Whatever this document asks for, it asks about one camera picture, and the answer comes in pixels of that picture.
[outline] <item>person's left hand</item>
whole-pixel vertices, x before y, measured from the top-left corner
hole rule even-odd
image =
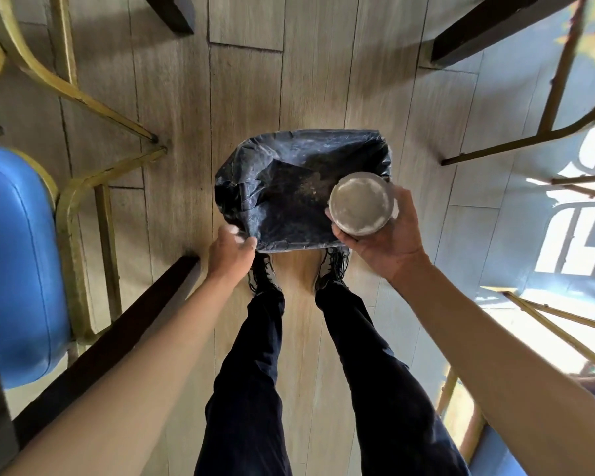
[[[255,237],[243,240],[235,225],[223,225],[218,238],[209,247],[207,279],[220,279],[223,284],[236,287],[245,277],[256,255]]]

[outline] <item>round container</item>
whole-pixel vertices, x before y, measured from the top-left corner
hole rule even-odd
[[[395,198],[390,185],[370,172],[355,172],[333,187],[329,210],[333,222],[354,237],[380,230],[392,216]]]

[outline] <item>dark trousers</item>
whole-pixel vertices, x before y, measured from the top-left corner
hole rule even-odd
[[[468,475],[427,394],[373,327],[360,297],[329,282],[315,296],[355,409],[362,474]],[[290,475],[275,390],[284,296],[256,295],[214,382],[197,476]]]

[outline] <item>black trash bag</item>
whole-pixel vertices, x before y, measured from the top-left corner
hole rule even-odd
[[[324,214],[333,187],[353,172],[389,179],[391,152],[377,130],[296,130],[252,137],[216,173],[225,220],[261,252],[341,246]]]

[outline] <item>sneaker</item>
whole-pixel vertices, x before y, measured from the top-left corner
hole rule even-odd
[[[326,287],[330,281],[344,284],[344,274],[348,269],[350,261],[350,249],[346,246],[326,249],[324,260],[320,265],[320,271],[315,280],[315,291]]]
[[[282,292],[282,289],[275,278],[275,272],[273,271],[271,256],[269,254],[256,252],[254,262],[251,265],[251,269],[249,269],[247,278],[249,279],[249,288],[254,294],[260,294],[261,292],[270,289],[272,291]]]

